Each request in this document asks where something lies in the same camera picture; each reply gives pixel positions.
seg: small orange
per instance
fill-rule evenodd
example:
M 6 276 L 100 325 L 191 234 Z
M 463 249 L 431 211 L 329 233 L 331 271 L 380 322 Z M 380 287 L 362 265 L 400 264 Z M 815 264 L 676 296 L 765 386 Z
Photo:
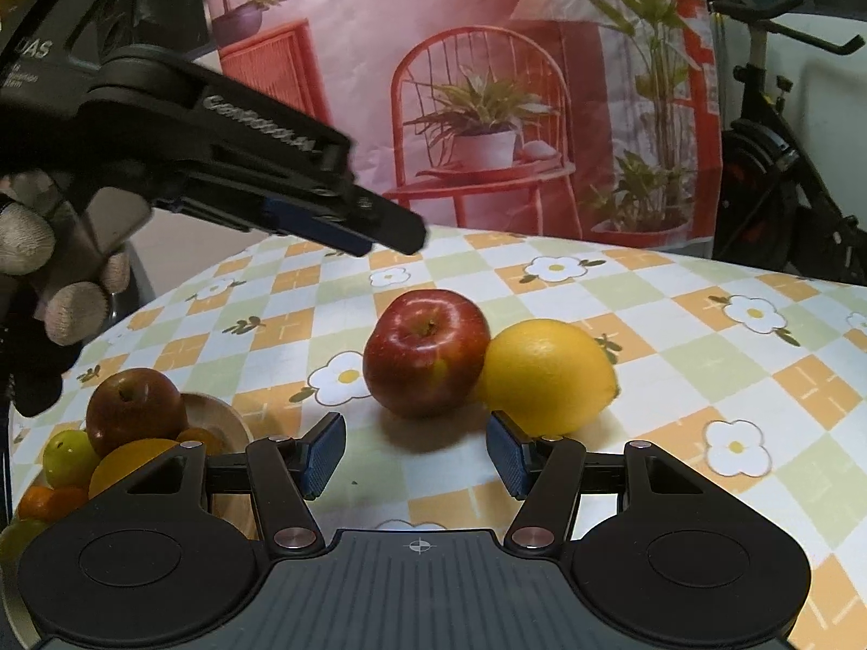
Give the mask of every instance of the small orange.
M 23 521 L 33 519 L 47 523 L 51 519 L 52 494 L 54 490 L 48 486 L 31 486 L 24 492 L 18 504 L 18 517 Z
M 49 519 L 45 523 L 56 523 L 65 518 L 74 510 L 78 510 L 81 506 L 88 503 L 88 493 L 84 489 L 79 489 L 77 486 L 63 486 L 59 489 L 54 489 L 49 498 Z
M 196 442 L 201 442 L 202 445 L 205 445 L 205 451 L 209 455 L 213 454 L 223 454 L 225 451 L 225 444 L 220 437 L 210 430 L 206 430 L 203 427 L 191 427 L 181 432 L 179 436 L 175 438 L 178 442 L 190 442 L 195 440 Z

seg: bike handlebar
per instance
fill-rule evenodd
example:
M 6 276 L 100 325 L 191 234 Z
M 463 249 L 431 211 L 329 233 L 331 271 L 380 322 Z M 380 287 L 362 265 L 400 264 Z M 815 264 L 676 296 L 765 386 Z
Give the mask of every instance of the bike handlebar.
M 711 4 L 714 12 L 725 14 L 733 20 L 742 21 L 745 24 L 753 24 L 757 21 L 772 20 L 780 14 L 792 12 L 793 9 L 803 5 L 804 0 L 777 0 L 767 6 L 754 6 L 740 4 L 725 0 L 717 0 Z
M 782 34 L 788 38 L 793 38 L 795 41 L 800 41 L 802 44 L 820 48 L 822 51 L 828 51 L 829 54 L 834 54 L 835 56 L 851 56 L 855 51 L 860 51 L 864 48 L 865 44 L 864 37 L 861 36 L 861 34 L 853 36 L 845 44 L 838 45 L 832 44 L 830 41 L 825 41 L 823 38 L 812 36 L 811 34 L 804 34 L 803 31 L 784 27 L 782 24 L 778 24 L 775 21 L 759 21 L 755 24 L 757 24 L 761 29 L 767 31 L 769 34 Z

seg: white flower pot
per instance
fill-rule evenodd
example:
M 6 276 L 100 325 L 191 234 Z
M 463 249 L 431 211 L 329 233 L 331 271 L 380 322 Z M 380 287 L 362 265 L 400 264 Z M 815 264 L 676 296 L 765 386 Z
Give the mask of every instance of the white flower pot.
M 467 171 L 496 171 L 511 168 L 515 163 L 515 140 L 517 132 L 456 136 L 452 159 L 460 161 Z

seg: plant pot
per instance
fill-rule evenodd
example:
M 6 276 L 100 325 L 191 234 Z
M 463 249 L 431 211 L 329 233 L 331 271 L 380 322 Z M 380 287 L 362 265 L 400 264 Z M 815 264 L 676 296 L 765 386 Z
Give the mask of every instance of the plant pot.
M 586 240 L 602 244 L 614 244 L 617 247 L 632 247 L 633 249 L 666 249 L 685 243 L 688 233 L 689 221 L 672 227 L 671 230 L 621 232 L 610 220 L 605 220 L 593 227 Z
M 498 171 L 515 163 L 517 132 L 508 129 L 494 134 L 456 136 L 452 159 L 460 161 L 465 171 Z
M 262 9 L 252 2 L 244 2 L 225 14 L 211 20 L 211 31 L 219 48 L 250 38 L 262 28 Z

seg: red chair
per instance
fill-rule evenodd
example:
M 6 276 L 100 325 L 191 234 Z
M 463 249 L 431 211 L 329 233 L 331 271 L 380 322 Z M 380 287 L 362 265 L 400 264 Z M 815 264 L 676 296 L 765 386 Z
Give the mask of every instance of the red chair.
M 498 171 L 451 172 L 452 144 L 436 139 L 437 129 L 417 135 L 406 121 L 435 112 L 430 86 L 461 84 L 461 70 L 479 74 L 491 71 L 497 80 L 515 80 L 523 90 L 535 93 L 558 112 L 539 118 L 539 125 L 525 125 L 523 142 L 541 140 L 558 156 L 547 162 L 517 164 Z M 562 181 L 571 202 L 575 225 L 578 206 L 569 157 L 569 90 L 556 61 L 530 38 L 500 27 L 458 27 L 422 41 L 400 62 L 391 84 L 394 170 L 396 189 L 385 193 L 404 207 L 412 201 L 451 198 L 458 227 L 467 228 L 465 199 L 475 194 L 527 190 L 536 212 L 536 234 L 545 234 L 542 187 Z M 426 153 L 407 153 L 407 141 L 421 136 Z

